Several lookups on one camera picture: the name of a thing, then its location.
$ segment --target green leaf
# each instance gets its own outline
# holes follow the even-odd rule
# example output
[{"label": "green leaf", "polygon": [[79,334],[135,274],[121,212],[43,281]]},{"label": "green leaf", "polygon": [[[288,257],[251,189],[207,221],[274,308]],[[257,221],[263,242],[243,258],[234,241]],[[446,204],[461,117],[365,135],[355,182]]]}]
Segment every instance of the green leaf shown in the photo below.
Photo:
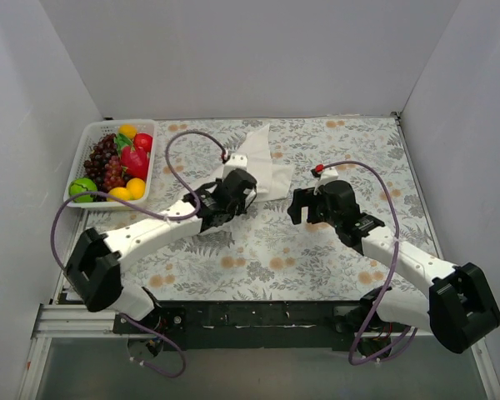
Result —
[{"label": "green leaf", "polygon": [[123,152],[123,148],[125,148],[126,146],[130,146],[133,150],[133,142],[121,133],[119,133],[113,139],[113,141],[118,145],[117,153],[118,153],[119,157],[120,157],[121,153]]}]

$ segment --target robotic arm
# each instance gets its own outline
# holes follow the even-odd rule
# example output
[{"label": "robotic arm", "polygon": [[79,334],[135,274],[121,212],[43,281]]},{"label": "robotic arm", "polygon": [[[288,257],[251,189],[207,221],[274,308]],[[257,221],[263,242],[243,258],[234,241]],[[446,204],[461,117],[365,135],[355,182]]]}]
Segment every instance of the robotic arm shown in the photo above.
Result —
[{"label": "robotic arm", "polygon": [[[363,256],[390,266],[394,233],[379,219],[361,212],[349,183],[338,180],[334,168],[312,170],[315,187],[296,189],[287,213],[299,224],[307,208],[308,223],[328,223],[341,242]],[[432,332],[448,350],[462,353],[500,325],[500,311],[483,271],[443,261],[407,242],[401,242],[396,272],[418,288],[425,298],[398,290],[385,293],[369,327],[397,322]],[[373,305],[379,288],[343,317],[359,328]]]},{"label": "robotic arm", "polygon": [[[156,326],[155,297],[144,287],[121,283],[121,273],[137,260],[180,238],[220,227],[245,213],[257,195],[256,179],[246,172],[247,158],[233,154],[222,178],[202,185],[196,194],[200,210],[188,219],[147,218],[121,229],[83,232],[65,268],[65,276],[91,312],[106,308],[125,313],[147,326]],[[164,210],[168,217],[188,215],[197,207],[191,194]]]}]

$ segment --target metal frame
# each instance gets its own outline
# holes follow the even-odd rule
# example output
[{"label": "metal frame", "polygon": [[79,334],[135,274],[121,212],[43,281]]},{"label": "metal frame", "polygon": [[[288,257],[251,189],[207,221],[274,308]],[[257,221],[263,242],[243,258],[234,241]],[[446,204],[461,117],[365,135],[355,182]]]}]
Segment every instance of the metal frame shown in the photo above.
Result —
[{"label": "metal frame", "polygon": [[[350,115],[342,116],[344,118],[369,118],[369,116]],[[438,241],[437,235],[433,228],[433,222],[430,218],[426,202],[424,200],[423,191],[415,173],[411,155],[408,151],[406,139],[400,124],[400,112],[394,112],[391,117],[395,119],[397,124],[398,134],[406,153],[407,161],[411,168],[413,181],[418,191],[421,200],[422,208],[427,219],[427,225],[432,234],[433,244],[437,251],[437,255],[443,258],[443,252]],[[78,235],[87,225],[88,213],[82,210],[81,216],[77,220],[76,233],[73,235],[67,255],[73,249],[73,244],[78,238]],[[60,274],[57,281],[56,290],[53,296],[54,305],[42,306],[37,316],[37,321],[32,334],[32,345],[27,358],[27,368],[22,377],[21,387],[19,389],[19,399],[32,399],[37,396],[39,386],[43,379],[43,372],[48,360],[52,338],[146,338],[149,335],[132,334],[118,335],[113,333],[113,323],[115,312],[105,310],[97,313],[90,313],[83,305],[56,305],[59,295],[63,292],[64,284],[66,283],[63,273]],[[376,333],[366,333],[364,337],[376,336]],[[428,332],[419,332],[418,336],[432,336]],[[500,384],[494,371],[493,363],[489,357],[488,349],[485,344],[485,339],[472,346],[472,354],[477,364],[477,368],[482,379],[482,384],[487,394],[487,398],[492,400],[500,399]]]}]

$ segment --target gray floor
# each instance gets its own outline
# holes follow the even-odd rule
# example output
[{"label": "gray floor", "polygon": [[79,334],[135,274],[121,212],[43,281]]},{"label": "gray floor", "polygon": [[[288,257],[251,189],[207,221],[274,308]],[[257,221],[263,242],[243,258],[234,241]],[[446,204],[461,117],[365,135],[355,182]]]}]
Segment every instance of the gray floor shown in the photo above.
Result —
[{"label": "gray floor", "polygon": [[[128,360],[126,339],[53,339],[38,399],[484,399],[473,355],[417,337],[380,367],[327,349],[200,350],[166,379]],[[157,357],[175,370],[174,353]]]}]

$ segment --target floral pattern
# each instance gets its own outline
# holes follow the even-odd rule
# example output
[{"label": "floral pattern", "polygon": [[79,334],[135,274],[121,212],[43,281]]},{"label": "floral pattern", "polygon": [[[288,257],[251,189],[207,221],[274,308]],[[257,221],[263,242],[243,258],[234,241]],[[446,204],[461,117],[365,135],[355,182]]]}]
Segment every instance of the floral pattern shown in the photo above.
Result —
[{"label": "floral pattern", "polygon": [[[397,126],[390,117],[159,122],[158,157],[147,207],[161,211],[181,191],[159,156],[175,133],[199,129],[236,150],[246,133],[265,123],[270,123],[272,160],[296,168],[289,197],[252,205],[247,215],[221,232],[160,248],[123,274],[125,281],[147,287],[163,300],[360,298],[381,285],[388,270],[344,247],[327,224],[293,226],[286,213],[293,189],[313,186],[311,168],[345,159],[367,163],[382,174],[397,209],[402,237],[436,253]],[[173,146],[171,159],[191,182],[207,177],[218,165],[218,149],[203,138],[186,136]],[[353,185],[362,210],[392,226],[383,190],[370,172],[355,165],[341,165],[337,170]],[[137,212],[90,212],[87,225],[106,231],[142,218]],[[398,276],[393,286],[416,290]]]}]

